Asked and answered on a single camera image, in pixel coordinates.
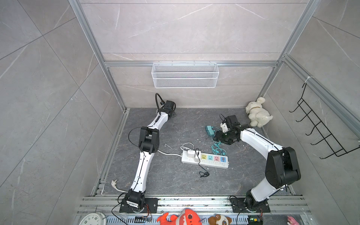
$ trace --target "teal cable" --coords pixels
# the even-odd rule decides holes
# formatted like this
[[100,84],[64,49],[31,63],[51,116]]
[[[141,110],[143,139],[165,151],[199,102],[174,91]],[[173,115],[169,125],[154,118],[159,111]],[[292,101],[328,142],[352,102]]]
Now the teal cable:
[[215,155],[225,156],[226,151],[219,146],[221,144],[223,144],[223,143],[221,143],[221,141],[215,142],[214,144],[212,144],[211,149]]

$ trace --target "side wall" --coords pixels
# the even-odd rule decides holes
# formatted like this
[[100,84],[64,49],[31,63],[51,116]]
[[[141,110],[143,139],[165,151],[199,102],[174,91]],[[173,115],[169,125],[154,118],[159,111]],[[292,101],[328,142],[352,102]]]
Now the side wall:
[[120,107],[67,0],[0,9],[2,224],[72,224]]
[[[277,60],[306,0],[81,0],[105,60]],[[220,67],[213,89],[155,89],[151,67],[111,68],[127,107],[244,107],[270,67]]]
[[[360,10],[359,1],[323,0],[290,55],[309,73],[360,116]],[[305,113],[297,106],[303,81],[284,66],[265,96],[264,108],[273,116],[265,130],[273,141],[292,146],[298,154],[302,178],[293,184],[303,194],[319,224],[360,224],[360,149],[320,159],[332,153]],[[347,150],[359,146],[359,138],[307,87],[304,99]],[[316,122],[313,113],[309,116]],[[324,127],[319,127],[327,135]],[[334,139],[326,139],[340,150]]]

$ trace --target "black mounting plate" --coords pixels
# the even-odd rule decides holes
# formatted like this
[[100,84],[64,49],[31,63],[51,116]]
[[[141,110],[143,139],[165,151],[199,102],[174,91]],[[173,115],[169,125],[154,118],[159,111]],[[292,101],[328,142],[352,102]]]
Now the black mounting plate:
[[[233,208],[233,212],[249,212],[245,208],[245,198],[230,198],[231,206]],[[269,204],[267,201],[263,202],[262,205],[259,207],[262,209],[262,212],[270,212]]]
[[[151,213],[157,212],[158,201],[159,201],[158,198],[145,198],[145,205],[147,204],[149,206],[149,210]],[[134,211],[127,204],[121,204],[119,212],[134,213]],[[144,210],[141,213],[147,213],[146,206],[144,207]]]

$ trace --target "black wire hook rack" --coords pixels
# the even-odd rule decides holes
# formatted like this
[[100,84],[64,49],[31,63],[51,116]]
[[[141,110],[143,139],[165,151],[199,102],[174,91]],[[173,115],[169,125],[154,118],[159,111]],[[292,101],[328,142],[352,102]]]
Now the black wire hook rack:
[[[350,150],[350,151],[347,151],[347,150],[344,149],[344,147],[340,144],[340,142],[336,139],[336,137],[331,133],[331,131],[328,129],[328,127],[323,123],[323,121],[318,117],[318,115],[314,112],[314,110],[313,110],[313,109],[308,105],[308,103],[303,99],[304,92],[305,92],[305,88],[306,88],[306,83],[303,84],[302,88],[304,88],[304,89],[303,89],[303,91],[302,91],[302,95],[301,95],[300,100],[297,102],[297,107],[296,107],[293,111],[289,111],[289,112],[293,113],[293,112],[295,112],[295,110],[297,110],[297,108],[300,108],[300,109],[302,109],[302,111],[305,113],[305,116],[304,116],[301,120],[299,120],[299,121],[296,120],[296,122],[301,122],[301,121],[302,121],[303,119],[305,119],[306,117],[309,118],[309,120],[310,120],[311,123],[314,125],[314,127],[312,128],[310,134],[306,134],[307,136],[310,136],[310,135],[312,134],[312,132],[314,131],[315,128],[317,129],[317,131],[318,131],[319,134],[321,135],[322,139],[321,139],[320,141],[318,141],[317,143],[311,144],[311,145],[317,145],[318,143],[320,143],[320,142],[322,142],[322,141],[325,141],[325,142],[327,143],[327,145],[330,147],[330,149],[331,149],[331,151],[332,151],[333,153],[330,154],[330,155],[328,155],[328,156],[326,156],[326,157],[324,157],[324,158],[321,158],[321,157],[320,157],[320,159],[326,159],[326,158],[328,158],[328,157],[330,157],[330,156],[332,156],[332,155],[336,155],[337,157],[343,156],[343,155],[348,154],[348,153],[350,153],[350,152],[352,152],[352,151],[354,151],[354,150],[356,150],[356,149],[359,149],[359,148],[360,148],[360,145],[359,145],[359,147],[357,147],[357,148],[355,148],[355,149],[353,149],[353,150]],[[310,109],[310,111],[309,111],[308,113],[306,113],[305,110],[303,109],[303,107],[301,106],[301,104],[306,104],[307,107]],[[319,119],[320,122],[318,122],[318,123],[315,124],[315,122],[309,117],[309,114],[310,114],[311,112],[313,112],[313,114]],[[322,125],[327,129],[327,131],[330,133],[329,135],[324,136],[324,135],[320,132],[320,130],[318,129],[318,125],[320,125],[320,124],[322,124]],[[340,147],[341,147],[340,150],[335,151],[335,150],[331,147],[331,145],[329,144],[329,142],[326,140],[326,138],[329,138],[329,137],[333,137],[333,138],[335,139],[335,141],[336,141],[336,142],[340,145]]]

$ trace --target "white clock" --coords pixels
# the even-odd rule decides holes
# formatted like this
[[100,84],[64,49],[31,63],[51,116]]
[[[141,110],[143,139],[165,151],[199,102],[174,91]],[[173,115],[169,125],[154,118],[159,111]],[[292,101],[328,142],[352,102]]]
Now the white clock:
[[80,225],[106,225],[106,216],[101,212],[90,213],[82,219]]

